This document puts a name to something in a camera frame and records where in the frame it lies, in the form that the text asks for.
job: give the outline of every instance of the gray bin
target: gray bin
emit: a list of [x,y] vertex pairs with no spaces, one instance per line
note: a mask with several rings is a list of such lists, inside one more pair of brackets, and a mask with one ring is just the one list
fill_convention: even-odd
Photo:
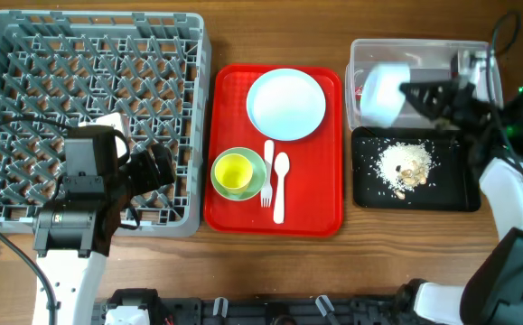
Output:
[[[133,198],[141,227],[117,235],[191,236],[201,219],[210,58],[198,14],[0,11],[0,120],[28,114],[76,126],[127,115],[132,152],[167,145],[177,181]],[[31,233],[64,168],[60,130],[0,128],[0,230]]]

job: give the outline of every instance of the spoon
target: spoon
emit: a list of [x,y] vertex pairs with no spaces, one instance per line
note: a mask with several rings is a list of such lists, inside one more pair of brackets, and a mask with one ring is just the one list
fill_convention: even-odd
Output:
[[273,221],[276,224],[282,224],[285,220],[285,193],[284,183],[285,176],[289,172],[289,157],[287,153],[279,153],[276,157],[276,174],[277,174],[277,194],[276,205],[273,210]]

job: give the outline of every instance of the wooden surface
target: wooden surface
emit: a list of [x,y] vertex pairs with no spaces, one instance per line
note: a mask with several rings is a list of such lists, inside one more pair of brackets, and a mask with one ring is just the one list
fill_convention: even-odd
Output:
[[[523,0],[32,3],[0,0],[0,9],[195,12],[203,16],[211,39],[213,73],[230,63],[249,62],[323,66],[342,78],[354,39],[486,41],[500,15],[510,8],[523,13]],[[512,98],[523,83],[523,26],[500,64],[505,98]],[[337,236],[305,240],[226,235],[203,222],[190,238],[116,237],[98,297],[127,287],[156,288],[163,297],[254,299],[391,293],[413,277],[464,284],[497,242],[488,204],[476,213],[357,207],[350,198],[350,131],[346,125],[343,130],[345,219]],[[32,236],[10,238],[34,256]],[[0,244],[0,324],[31,323],[35,281]]]

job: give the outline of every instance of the fork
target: fork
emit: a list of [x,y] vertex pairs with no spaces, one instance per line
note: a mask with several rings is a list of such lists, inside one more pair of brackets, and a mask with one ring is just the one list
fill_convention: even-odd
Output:
[[271,188],[271,165],[273,164],[273,151],[276,149],[276,144],[271,140],[265,141],[265,167],[267,169],[265,183],[261,188],[261,207],[271,207],[271,199],[273,198],[273,189]]

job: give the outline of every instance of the small green saucer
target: small green saucer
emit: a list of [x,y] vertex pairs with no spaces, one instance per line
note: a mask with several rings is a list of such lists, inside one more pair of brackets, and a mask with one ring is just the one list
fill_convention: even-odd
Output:
[[[238,153],[245,158],[247,158],[251,164],[253,165],[253,177],[251,178],[251,182],[249,183],[249,186],[247,189],[241,193],[241,194],[231,194],[227,192],[221,184],[215,179],[215,166],[217,165],[217,162],[219,159],[225,155],[228,155],[230,153]],[[210,168],[210,181],[213,184],[213,187],[217,191],[217,193],[222,196],[223,198],[227,200],[234,200],[234,201],[242,201],[242,200],[249,200],[256,196],[263,187],[263,184],[265,183],[265,178],[267,177],[267,170],[265,166],[265,161],[261,156],[259,156],[256,152],[254,152],[251,149],[242,148],[242,147],[236,147],[231,148],[226,151],[224,151],[222,154],[220,154],[217,159],[215,159],[215,162],[213,163],[213,166]]]

